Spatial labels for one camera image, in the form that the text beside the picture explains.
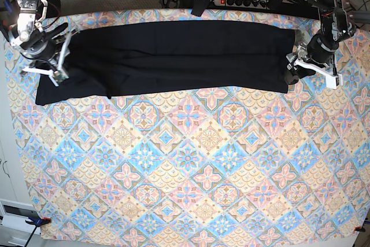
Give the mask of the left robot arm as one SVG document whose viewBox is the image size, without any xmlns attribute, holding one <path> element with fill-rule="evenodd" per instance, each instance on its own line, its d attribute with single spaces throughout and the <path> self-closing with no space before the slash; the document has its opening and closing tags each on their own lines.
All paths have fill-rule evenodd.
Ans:
<svg viewBox="0 0 370 247">
<path fill-rule="evenodd" d="M 339 43 L 356 32 L 356 24 L 350 19 L 350 5 L 346 0 L 307 1 L 318 8 L 320 29 L 308 44 L 301 43 L 295 52 L 286 55 L 284 79 L 292 85 L 318 73 L 325 77 L 326 87 L 336 89 L 343 85 L 343 76 L 337 70 L 335 53 Z"/>
</svg>

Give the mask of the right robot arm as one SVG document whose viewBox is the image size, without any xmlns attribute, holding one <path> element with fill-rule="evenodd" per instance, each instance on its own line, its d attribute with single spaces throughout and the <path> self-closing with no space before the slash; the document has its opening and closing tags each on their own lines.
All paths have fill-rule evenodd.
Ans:
<svg viewBox="0 0 370 247">
<path fill-rule="evenodd" d="M 34 62 L 43 62 L 60 71 L 68 55 L 68 23 L 55 25 L 61 14 L 60 0 L 15 0 L 5 2 L 15 16 L 5 35 L 10 45 Z"/>
</svg>

